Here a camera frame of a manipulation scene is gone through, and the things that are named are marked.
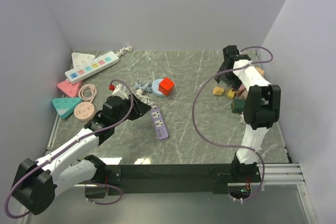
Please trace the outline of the red cube socket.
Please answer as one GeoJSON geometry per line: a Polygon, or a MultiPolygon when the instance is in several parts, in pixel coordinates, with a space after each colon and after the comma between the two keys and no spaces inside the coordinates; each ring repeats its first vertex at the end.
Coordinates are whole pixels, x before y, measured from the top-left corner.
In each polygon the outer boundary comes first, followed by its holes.
{"type": "Polygon", "coordinates": [[[159,91],[164,94],[165,96],[168,96],[172,93],[174,89],[175,83],[169,79],[169,78],[164,78],[160,83],[159,83],[159,91]]]}

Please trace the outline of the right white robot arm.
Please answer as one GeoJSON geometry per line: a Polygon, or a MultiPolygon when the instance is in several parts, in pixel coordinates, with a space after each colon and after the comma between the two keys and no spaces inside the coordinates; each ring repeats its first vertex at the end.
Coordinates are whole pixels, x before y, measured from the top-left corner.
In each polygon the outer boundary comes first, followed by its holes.
{"type": "Polygon", "coordinates": [[[243,109],[246,123],[242,146],[231,164],[230,175],[241,182],[255,175],[257,155],[265,135],[280,116],[281,88],[268,82],[256,69],[251,58],[236,45],[223,48],[224,61],[214,79],[237,91],[244,86],[247,97],[243,109]]]}

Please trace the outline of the purple power strip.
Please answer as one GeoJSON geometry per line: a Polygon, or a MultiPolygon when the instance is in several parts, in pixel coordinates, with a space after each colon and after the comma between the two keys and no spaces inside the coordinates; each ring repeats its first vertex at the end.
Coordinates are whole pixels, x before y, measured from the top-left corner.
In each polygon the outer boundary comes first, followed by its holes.
{"type": "Polygon", "coordinates": [[[154,129],[156,131],[159,141],[167,140],[169,138],[169,134],[160,109],[152,109],[150,111],[150,116],[152,118],[154,129]]]}

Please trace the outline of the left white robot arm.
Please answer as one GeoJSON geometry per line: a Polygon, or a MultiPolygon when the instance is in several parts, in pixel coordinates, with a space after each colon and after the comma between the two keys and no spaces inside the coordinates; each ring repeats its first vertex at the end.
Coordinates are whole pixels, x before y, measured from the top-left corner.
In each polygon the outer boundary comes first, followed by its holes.
{"type": "Polygon", "coordinates": [[[106,186],[109,181],[106,164],[94,155],[85,154],[112,136],[117,125],[136,120],[151,109],[134,94],[127,98],[108,97],[102,109],[68,142],[36,161],[29,158],[22,161],[10,195],[38,215],[73,185],[92,182],[106,186]]]}

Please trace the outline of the blue round socket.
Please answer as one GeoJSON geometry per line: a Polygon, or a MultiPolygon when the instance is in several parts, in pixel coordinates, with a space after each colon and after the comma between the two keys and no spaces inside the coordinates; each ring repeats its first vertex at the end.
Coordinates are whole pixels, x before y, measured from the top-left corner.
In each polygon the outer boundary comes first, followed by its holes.
{"type": "Polygon", "coordinates": [[[160,98],[163,98],[163,97],[166,97],[166,95],[164,95],[160,90],[159,90],[159,85],[160,85],[160,82],[162,81],[163,79],[156,79],[153,81],[152,83],[152,93],[157,96],[157,97],[160,97],[160,98]]]}

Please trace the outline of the orange plug adapter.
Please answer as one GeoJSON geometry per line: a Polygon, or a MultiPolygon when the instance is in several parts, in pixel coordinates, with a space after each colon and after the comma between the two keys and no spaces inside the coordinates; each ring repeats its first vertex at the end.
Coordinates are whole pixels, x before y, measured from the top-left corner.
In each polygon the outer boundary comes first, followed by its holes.
{"type": "Polygon", "coordinates": [[[226,92],[226,97],[227,98],[229,98],[229,99],[233,99],[234,98],[234,96],[235,96],[235,91],[233,91],[233,90],[228,90],[227,92],[226,92]]]}
{"type": "Polygon", "coordinates": [[[224,92],[225,92],[225,89],[222,87],[215,87],[213,89],[213,95],[221,96],[224,94],[224,92]]]}

